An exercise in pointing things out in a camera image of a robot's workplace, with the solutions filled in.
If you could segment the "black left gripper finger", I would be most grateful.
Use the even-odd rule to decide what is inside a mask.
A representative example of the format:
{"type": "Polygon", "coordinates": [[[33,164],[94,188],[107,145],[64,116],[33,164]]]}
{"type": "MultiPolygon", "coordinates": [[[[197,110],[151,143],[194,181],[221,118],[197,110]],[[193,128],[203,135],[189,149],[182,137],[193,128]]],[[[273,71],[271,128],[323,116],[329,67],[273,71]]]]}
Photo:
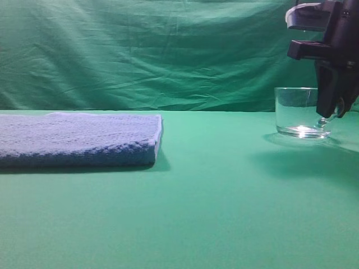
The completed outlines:
{"type": "Polygon", "coordinates": [[[326,61],[316,61],[317,105],[316,111],[324,118],[329,118],[339,100],[337,93],[338,72],[326,61]]]}

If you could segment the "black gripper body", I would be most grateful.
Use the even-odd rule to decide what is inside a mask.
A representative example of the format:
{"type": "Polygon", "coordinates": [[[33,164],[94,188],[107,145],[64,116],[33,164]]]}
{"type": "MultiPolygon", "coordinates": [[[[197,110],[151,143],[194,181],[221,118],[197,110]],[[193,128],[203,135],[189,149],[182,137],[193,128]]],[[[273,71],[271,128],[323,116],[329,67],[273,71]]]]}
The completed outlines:
{"type": "Polygon", "coordinates": [[[358,1],[341,1],[321,41],[292,40],[287,56],[329,62],[338,77],[358,78],[358,1]]]}

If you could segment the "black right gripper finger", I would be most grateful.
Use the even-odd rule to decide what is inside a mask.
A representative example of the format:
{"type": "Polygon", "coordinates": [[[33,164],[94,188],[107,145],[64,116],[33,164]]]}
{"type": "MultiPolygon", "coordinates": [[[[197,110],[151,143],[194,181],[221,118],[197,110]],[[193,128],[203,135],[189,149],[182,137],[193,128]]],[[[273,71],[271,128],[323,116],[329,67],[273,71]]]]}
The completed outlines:
{"type": "Polygon", "coordinates": [[[346,112],[350,111],[352,105],[358,97],[358,82],[353,85],[346,86],[340,94],[339,103],[337,105],[337,117],[342,118],[346,112]]]}

